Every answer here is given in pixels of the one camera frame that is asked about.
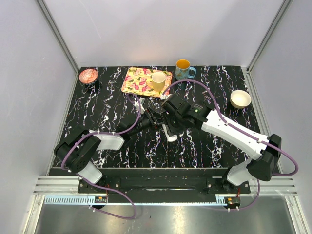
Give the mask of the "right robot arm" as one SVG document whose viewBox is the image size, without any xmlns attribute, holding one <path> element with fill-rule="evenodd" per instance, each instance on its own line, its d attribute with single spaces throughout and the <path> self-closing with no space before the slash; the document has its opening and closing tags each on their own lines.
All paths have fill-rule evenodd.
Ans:
<svg viewBox="0 0 312 234">
<path fill-rule="evenodd" d="M 248 155 L 248 159 L 230 167 L 223 176 L 222 189 L 233 193 L 239 185 L 250 179 L 270 181 L 276 169 L 281 153 L 281 137 L 272 134 L 266 136 L 219 115 L 205 102 L 189 104 L 181 97 L 170 94 L 161 97 L 161 107 L 168 138 L 188 128 L 196 128 L 216 135 Z"/>
</svg>

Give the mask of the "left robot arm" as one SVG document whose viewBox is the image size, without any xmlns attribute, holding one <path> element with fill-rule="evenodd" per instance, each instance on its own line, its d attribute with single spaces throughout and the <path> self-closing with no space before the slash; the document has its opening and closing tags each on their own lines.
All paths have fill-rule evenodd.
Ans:
<svg viewBox="0 0 312 234">
<path fill-rule="evenodd" d="M 93 134 L 86 137 L 69 155 L 64 166 L 72 173 L 89 181 L 89 188 L 95 193 L 100 193 L 105 189 L 105 180 L 100 170 L 91 162 L 91 158 L 96 151 L 115 150 L 118 151 L 122 146 L 130 141 L 130 138 L 137 133 L 148 128 L 156 130 L 163 123 L 160 113 L 147 108 L 140 118 L 135 115 L 125 115 L 119 125 L 118 132 L 129 131 L 119 135 Z"/>
</svg>

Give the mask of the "white remote control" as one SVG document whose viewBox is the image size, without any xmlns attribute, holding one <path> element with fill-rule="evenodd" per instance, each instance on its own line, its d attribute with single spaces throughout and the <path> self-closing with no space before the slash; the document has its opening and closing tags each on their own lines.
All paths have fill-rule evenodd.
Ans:
<svg viewBox="0 0 312 234">
<path fill-rule="evenodd" d="M 167 125 L 162 124 L 162 128 L 164 130 L 165 136 L 168 142 L 174 142 L 177 140 L 177 135 L 170 132 L 170 129 Z"/>
</svg>

